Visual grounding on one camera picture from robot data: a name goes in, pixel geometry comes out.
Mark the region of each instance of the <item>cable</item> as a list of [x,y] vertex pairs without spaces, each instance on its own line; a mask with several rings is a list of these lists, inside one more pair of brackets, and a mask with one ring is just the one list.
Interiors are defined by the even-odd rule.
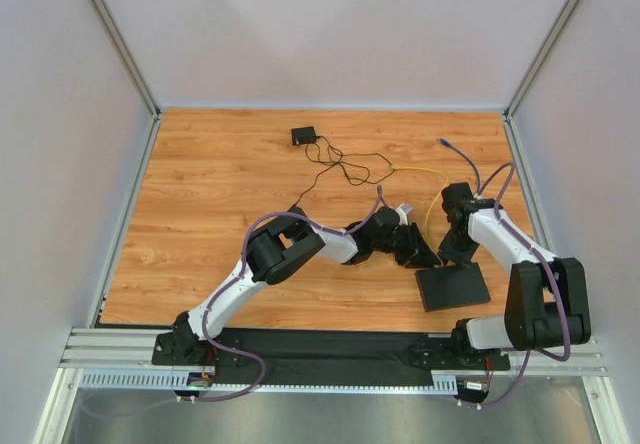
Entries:
[[544,272],[547,275],[547,280],[549,281],[549,285],[551,286],[553,297],[556,301],[556,307],[558,308],[558,317],[560,318],[560,327],[562,329],[562,341],[564,344],[564,354],[562,356],[558,356],[544,349],[540,349],[539,352],[544,354],[545,356],[555,359],[556,361],[564,362],[564,361],[567,361],[571,356],[571,338],[569,336],[569,323],[567,322],[567,314],[564,311],[564,305],[562,303],[562,295],[560,294],[560,289],[558,288],[558,282],[556,281],[556,278],[553,275],[551,266],[549,266],[549,263],[546,261],[542,253],[540,253],[540,251],[538,251],[537,248],[532,246],[529,243],[529,241],[525,239],[524,236],[522,236],[522,234],[520,234],[513,226],[511,226],[508,222],[503,221],[502,216],[500,215],[500,201],[502,200],[502,197],[504,196],[504,193],[506,192],[507,187],[509,187],[509,184],[511,183],[511,179],[513,179],[513,174],[515,173],[515,170],[516,170],[512,162],[509,163],[509,165],[511,166],[511,170],[509,171],[509,175],[507,176],[507,179],[504,182],[502,189],[500,189],[500,193],[498,194],[498,197],[496,198],[496,202],[493,206],[493,212],[495,213],[496,219],[498,219],[498,222],[504,226],[504,228],[509,232],[509,234],[515,237],[518,240],[518,242],[520,242],[520,244],[522,244],[531,254],[533,254],[536,257],[536,259],[538,259],[538,261],[540,261],[540,264],[542,265],[542,268],[544,269]]
[[456,146],[451,144],[449,141],[447,141],[446,139],[443,139],[442,137],[438,138],[438,142],[442,144],[444,147],[448,147],[452,151],[457,152],[460,156],[464,158],[465,161],[469,163],[469,165],[473,168],[473,172],[475,172],[476,174],[476,194],[480,194],[480,185],[481,185],[480,171],[478,171],[478,168],[476,167],[475,163],[471,160],[471,158],[467,156],[464,152],[462,152],[460,149],[458,149]]
[[[300,194],[296,202],[293,204],[294,206],[297,206],[302,200],[302,198],[305,196],[305,194],[307,194],[307,192],[311,191],[316,186],[316,184],[318,183],[318,179],[322,174],[330,171],[336,166],[339,166],[342,169],[342,173],[344,174],[344,177],[347,179],[347,182],[352,186],[361,186],[362,184],[379,184],[394,173],[394,170],[392,169],[393,164],[391,163],[391,161],[387,159],[384,155],[380,154],[379,152],[370,152],[370,153],[352,152],[352,153],[345,154],[340,149],[333,146],[329,142],[329,139],[327,139],[325,136],[318,136],[318,139],[324,139],[327,143],[327,155],[329,156],[328,160],[324,160],[320,158],[320,154],[322,153],[322,150],[320,149],[320,145],[316,142],[307,144],[304,148],[304,153],[309,161],[327,166],[327,169],[324,169],[323,171],[320,171],[318,174],[316,174],[316,177],[313,180],[313,184]],[[318,154],[315,157],[312,157],[309,155],[309,146],[316,147]],[[377,181],[371,181],[369,180],[369,178],[371,177],[371,170],[368,167],[343,160],[344,158],[351,157],[351,156],[361,156],[361,157],[362,156],[378,156],[381,159],[383,159],[387,164],[389,164],[389,168],[391,169],[391,172],[381,177]],[[349,172],[347,171],[347,166],[357,168],[357,169],[364,169],[366,171],[366,176],[358,177],[358,176],[350,175]]]
[[113,414],[101,414],[99,412],[93,412],[91,409],[89,409],[85,403],[84,400],[79,400],[78,401],[78,405],[80,406],[80,409],[82,409],[82,412],[85,412],[86,414],[88,414],[89,416],[95,418],[95,419],[119,419],[121,417],[131,417],[131,416],[135,416],[137,414],[141,414],[143,412],[146,411],[150,411],[151,409],[155,409],[157,407],[161,407],[167,404],[175,404],[176,402],[178,402],[176,400],[175,397],[172,397],[171,399],[163,399],[162,401],[156,401],[152,404],[149,404],[148,406],[144,406],[144,407],[139,407],[137,409],[134,409],[132,411],[124,411],[124,412],[116,412]]
[[431,239],[429,238],[429,216],[431,215],[431,210],[433,209],[433,206],[435,205],[436,201],[438,200],[438,197],[440,197],[440,195],[442,194],[442,191],[444,190],[444,188],[449,185],[449,176],[447,174],[445,174],[444,172],[442,172],[442,171],[438,171],[436,169],[429,169],[428,167],[391,166],[391,169],[393,169],[394,171],[425,171],[425,172],[431,172],[431,173],[434,173],[434,174],[439,174],[439,175],[441,175],[441,176],[443,176],[445,178],[444,185],[440,188],[440,191],[438,192],[438,194],[436,194],[436,196],[431,201],[431,205],[429,206],[429,209],[427,210],[427,215],[424,218],[425,240],[427,241],[427,245],[429,246],[429,249],[431,249],[431,252],[433,252],[437,256],[438,255],[438,253],[436,251],[437,246],[434,246],[431,243]]
[[491,359],[489,356],[485,356],[485,361],[487,363],[487,392],[491,389],[491,383],[493,382],[493,375],[495,370],[493,369],[493,364],[491,363]]
[[520,366],[520,372],[518,372],[518,375],[516,376],[515,381],[513,381],[513,384],[511,384],[511,387],[507,389],[507,392],[505,392],[502,396],[500,396],[495,401],[483,403],[481,407],[486,408],[486,407],[497,406],[501,402],[506,401],[509,398],[509,396],[513,394],[513,391],[516,390],[516,388],[520,384],[520,381],[522,381],[522,377],[524,376],[524,371],[527,368],[527,364],[529,364],[529,357],[531,357],[531,351],[527,351],[527,353],[524,355],[524,361],[522,361],[522,366]]

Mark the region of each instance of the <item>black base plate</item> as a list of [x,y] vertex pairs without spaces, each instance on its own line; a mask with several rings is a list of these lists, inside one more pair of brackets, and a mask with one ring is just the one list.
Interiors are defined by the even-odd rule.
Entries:
[[[156,344],[163,345],[154,351],[154,364],[180,365],[180,358],[170,355],[170,335],[158,336]],[[267,363],[263,383],[272,385],[428,386],[433,384],[432,369],[486,369],[484,357],[454,357],[446,335],[227,328],[216,340],[262,357]],[[202,354],[210,355],[208,349]],[[491,355],[491,362],[496,370],[509,368],[508,358],[499,353]],[[216,364],[220,384],[250,384],[260,372],[253,359],[226,352],[219,353]]]
[[425,311],[485,304],[491,301],[478,263],[416,272]]

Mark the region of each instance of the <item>wire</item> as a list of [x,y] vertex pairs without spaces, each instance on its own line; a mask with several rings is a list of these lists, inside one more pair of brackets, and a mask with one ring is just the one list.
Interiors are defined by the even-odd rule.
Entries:
[[522,366],[520,366],[520,372],[518,372],[518,375],[516,376],[515,381],[513,381],[513,383],[511,384],[511,387],[507,389],[507,392],[505,392],[502,396],[500,396],[495,401],[483,403],[482,407],[487,408],[487,407],[497,406],[501,402],[506,401],[509,398],[509,396],[513,394],[513,391],[516,390],[516,388],[520,385],[520,382],[522,381],[522,377],[524,376],[524,371],[527,369],[527,364],[529,364],[529,357],[531,357],[531,351],[527,351],[527,353],[524,355]]
[[487,383],[488,392],[491,389],[491,382],[493,381],[493,374],[495,373],[495,370],[493,369],[493,364],[491,363],[491,359],[489,359],[489,356],[484,356],[484,360],[487,364],[487,378],[484,382]]
[[[327,155],[329,156],[328,159],[325,160],[325,159],[321,159],[320,158],[320,155],[322,154],[322,149],[320,148],[320,145],[317,142],[312,142],[310,144],[307,144],[305,146],[305,148],[304,148],[304,153],[305,153],[305,156],[307,157],[307,159],[309,161],[314,162],[314,163],[318,163],[318,164],[322,164],[323,166],[327,166],[327,168],[324,169],[323,171],[320,171],[318,174],[316,174],[316,177],[313,180],[313,184],[310,187],[308,187],[307,189],[305,189],[300,194],[300,196],[298,197],[296,202],[293,204],[294,206],[297,206],[300,203],[300,201],[302,200],[302,198],[305,196],[305,194],[307,194],[309,191],[311,191],[316,186],[316,184],[318,183],[318,179],[320,178],[320,176],[322,174],[324,174],[325,172],[329,172],[334,167],[340,167],[342,169],[342,173],[344,174],[344,177],[347,179],[347,182],[349,184],[351,184],[352,186],[361,186],[362,184],[379,184],[382,181],[384,181],[385,179],[387,179],[388,177],[390,177],[394,173],[394,170],[392,168],[393,164],[391,163],[391,161],[389,159],[387,159],[384,155],[380,154],[379,152],[370,152],[370,153],[352,152],[352,153],[345,154],[340,149],[338,149],[337,147],[333,146],[329,142],[329,139],[327,139],[325,136],[318,136],[318,139],[324,139],[326,141],[326,143],[327,143]],[[316,149],[317,149],[318,153],[317,153],[317,155],[315,157],[309,155],[309,147],[310,146],[315,146]],[[359,156],[359,157],[378,156],[381,159],[383,159],[389,165],[389,168],[391,169],[391,172],[389,172],[385,176],[381,177],[377,181],[371,181],[369,179],[371,177],[371,170],[368,167],[362,166],[362,165],[359,165],[359,164],[354,164],[352,162],[347,162],[347,161],[344,160],[344,158],[351,157],[351,156]],[[364,169],[366,171],[366,176],[365,177],[352,176],[347,171],[347,166],[350,166],[350,167],[356,168],[356,169]]]
[[85,399],[79,399],[78,406],[80,407],[80,409],[82,409],[84,413],[88,414],[89,416],[95,419],[118,419],[121,417],[131,417],[146,411],[150,411],[151,409],[155,409],[157,407],[165,406],[167,404],[175,404],[177,402],[176,398],[172,397],[171,399],[163,399],[162,401],[156,401],[152,404],[149,404],[148,406],[138,407],[137,409],[134,409],[132,411],[116,412],[113,414],[102,414],[99,412],[94,412],[91,409],[89,409],[84,403],[84,401]]
[[482,187],[480,188],[480,190],[478,191],[478,196],[481,196],[482,193],[484,192],[484,190],[487,188],[487,186],[489,185],[489,183],[493,180],[494,177],[496,177],[500,171],[502,171],[503,169],[506,169],[507,167],[511,166],[512,164],[510,162],[505,162],[504,164],[502,164],[498,169],[496,169],[495,171],[493,171],[493,174],[491,174],[489,176],[489,179],[487,179],[486,181],[484,181],[484,184],[482,184]]
[[478,168],[476,167],[475,163],[471,160],[471,158],[442,137],[438,138],[438,142],[442,144],[444,147],[448,147],[452,151],[457,152],[460,156],[464,158],[465,161],[469,163],[469,165],[473,168],[473,172],[475,172],[476,174],[476,194],[480,194],[480,185],[481,185],[480,171],[478,171]]
[[429,209],[427,209],[427,215],[424,218],[424,236],[426,238],[425,240],[427,241],[427,245],[429,246],[429,249],[431,249],[431,252],[433,252],[437,256],[438,255],[436,251],[437,246],[434,246],[433,243],[431,242],[431,239],[429,238],[429,216],[431,215],[433,206],[435,205],[436,201],[442,194],[442,191],[444,190],[445,187],[449,185],[449,176],[442,171],[438,171],[437,169],[430,169],[428,167],[391,166],[391,169],[393,169],[394,171],[425,171],[425,172],[431,172],[433,174],[439,174],[444,177],[445,179],[444,185],[440,188],[440,191],[438,191],[438,194],[436,194],[433,200],[431,201],[431,205],[429,206]]
[[[215,377],[218,374],[218,362],[217,362],[217,355],[218,355],[218,349],[217,348],[213,348],[213,351],[215,351],[215,355],[216,355],[216,359],[214,360],[214,368],[213,368],[213,377]],[[212,382],[212,377],[207,374],[207,364],[209,364],[211,362],[211,359],[214,356],[214,353],[211,349],[209,349],[209,352],[207,352],[207,360],[205,361],[205,363],[202,366],[202,378],[207,381],[209,384]]]

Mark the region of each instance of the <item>black cable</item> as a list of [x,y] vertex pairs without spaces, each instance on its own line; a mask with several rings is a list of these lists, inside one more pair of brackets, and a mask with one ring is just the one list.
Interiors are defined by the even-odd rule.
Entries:
[[[359,153],[359,152],[352,152],[349,154],[345,154],[344,152],[342,152],[340,149],[338,149],[337,147],[331,145],[331,143],[329,142],[329,139],[327,139],[324,136],[318,136],[318,139],[324,139],[327,143],[327,155],[328,160],[324,160],[320,158],[320,155],[322,153],[322,149],[320,148],[320,145],[317,142],[313,142],[311,144],[307,144],[304,148],[304,153],[305,156],[307,156],[307,159],[311,162],[315,162],[318,164],[322,164],[323,166],[327,166],[326,169],[320,171],[318,174],[316,174],[315,179],[313,180],[313,184],[311,185],[311,187],[309,187],[308,189],[305,189],[302,194],[300,194],[300,197],[298,197],[298,200],[295,202],[295,204],[293,204],[294,206],[297,206],[298,203],[302,200],[302,198],[304,197],[304,195],[311,191],[316,184],[318,183],[318,179],[320,178],[320,176],[322,174],[324,174],[325,172],[330,171],[331,169],[333,169],[336,166],[339,166],[342,169],[342,172],[344,174],[344,177],[347,179],[347,182],[349,184],[351,184],[352,186],[361,186],[362,184],[379,184],[382,181],[384,181],[385,179],[387,179],[388,177],[390,177],[395,170],[391,169],[389,171],[388,174],[386,174],[385,176],[381,177],[380,179],[378,179],[377,181],[370,181],[369,178],[371,177],[371,170],[366,167],[366,166],[361,166],[359,164],[354,164],[352,162],[347,162],[344,161],[343,159],[346,157],[350,157],[350,156],[360,156],[360,157],[366,157],[366,156],[377,156],[382,158],[384,161],[387,162],[387,164],[389,164],[389,168],[391,168],[393,166],[392,162],[387,159],[385,156],[383,156],[382,154],[380,154],[379,152],[371,152],[371,153]],[[313,156],[309,155],[309,146],[315,146],[318,154],[315,156],[315,158]],[[347,166],[351,166],[352,168],[357,168],[357,169],[364,169],[366,171],[366,177],[358,177],[358,176],[352,176],[349,174],[349,172],[347,171]]]

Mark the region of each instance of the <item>blue cable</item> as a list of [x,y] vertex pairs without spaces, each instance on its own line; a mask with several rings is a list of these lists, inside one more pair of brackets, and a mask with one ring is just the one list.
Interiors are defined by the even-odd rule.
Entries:
[[460,149],[458,149],[456,146],[451,144],[449,141],[447,141],[446,139],[443,139],[442,137],[438,138],[438,142],[442,144],[444,147],[448,147],[449,149],[460,154],[464,158],[464,160],[467,161],[469,165],[471,165],[471,167],[473,167],[473,172],[476,173],[476,183],[477,183],[476,194],[480,194],[480,186],[482,185],[482,183],[480,182],[480,172],[478,171],[478,168],[476,167],[475,163],[471,160],[471,158],[467,156],[464,152],[462,152]]

